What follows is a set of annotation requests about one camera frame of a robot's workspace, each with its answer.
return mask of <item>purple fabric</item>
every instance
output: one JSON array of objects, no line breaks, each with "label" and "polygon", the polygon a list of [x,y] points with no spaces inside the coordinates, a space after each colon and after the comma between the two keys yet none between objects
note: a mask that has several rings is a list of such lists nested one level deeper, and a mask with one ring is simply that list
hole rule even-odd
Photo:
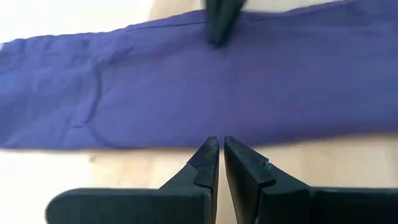
[{"label": "purple fabric", "polygon": [[398,1],[244,12],[228,46],[203,11],[0,52],[0,146],[271,144],[398,131]]}]

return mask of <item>blue fabric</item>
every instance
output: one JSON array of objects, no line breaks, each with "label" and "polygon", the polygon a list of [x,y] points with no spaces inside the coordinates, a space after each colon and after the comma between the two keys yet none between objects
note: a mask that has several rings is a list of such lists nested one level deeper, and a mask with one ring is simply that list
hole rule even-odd
[{"label": "blue fabric", "polygon": [[244,12],[228,46],[203,11],[0,51],[0,146],[271,144],[398,130],[398,1]]}]

